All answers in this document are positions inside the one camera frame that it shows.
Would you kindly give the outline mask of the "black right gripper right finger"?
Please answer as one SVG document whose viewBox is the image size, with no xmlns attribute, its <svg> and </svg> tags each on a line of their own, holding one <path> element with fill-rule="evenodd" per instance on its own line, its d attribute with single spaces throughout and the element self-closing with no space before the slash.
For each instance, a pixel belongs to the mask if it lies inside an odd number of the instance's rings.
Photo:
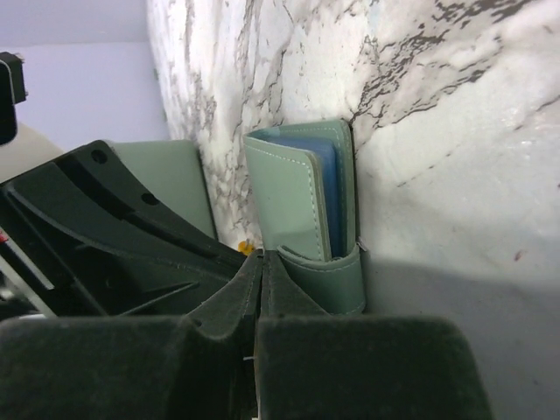
<svg viewBox="0 0 560 420">
<path fill-rule="evenodd" d="M 472 349 L 430 316 L 334 316 L 287 273 L 262 266 L 256 328 L 262 419 L 490 419 Z"/>
</svg>

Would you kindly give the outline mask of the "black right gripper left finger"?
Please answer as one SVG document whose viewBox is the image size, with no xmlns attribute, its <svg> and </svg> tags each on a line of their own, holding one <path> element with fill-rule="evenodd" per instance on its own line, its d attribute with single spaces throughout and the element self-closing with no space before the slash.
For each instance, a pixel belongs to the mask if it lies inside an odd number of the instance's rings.
<svg viewBox="0 0 560 420">
<path fill-rule="evenodd" d="M 1 324 L 4 419 L 250 419 L 263 255 L 179 316 Z"/>
</svg>

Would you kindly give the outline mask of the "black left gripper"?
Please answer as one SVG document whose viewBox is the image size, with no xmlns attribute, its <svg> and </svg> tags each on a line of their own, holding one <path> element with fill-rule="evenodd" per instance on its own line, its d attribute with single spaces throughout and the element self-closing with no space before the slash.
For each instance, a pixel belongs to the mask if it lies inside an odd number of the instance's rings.
<svg viewBox="0 0 560 420">
<path fill-rule="evenodd" d="M 1 268 L 47 318 L 186 313 L 244 260 L 189 141 L 97 140 L 1 185 Z"/>
</svg>

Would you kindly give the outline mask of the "green leather card holder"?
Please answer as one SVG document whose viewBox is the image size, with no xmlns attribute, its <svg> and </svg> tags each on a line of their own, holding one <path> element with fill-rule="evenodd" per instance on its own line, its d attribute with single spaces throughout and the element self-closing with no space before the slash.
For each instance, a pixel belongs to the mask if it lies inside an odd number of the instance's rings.
<svg viewBox="0 0 560 420">
<path fill-rule="evenodd" d="M 366 298 L 357 242 L 354 149 L 341 119 L 245 135 L 262 244 L 331 314 L 357 314 Z"/>
</svg>

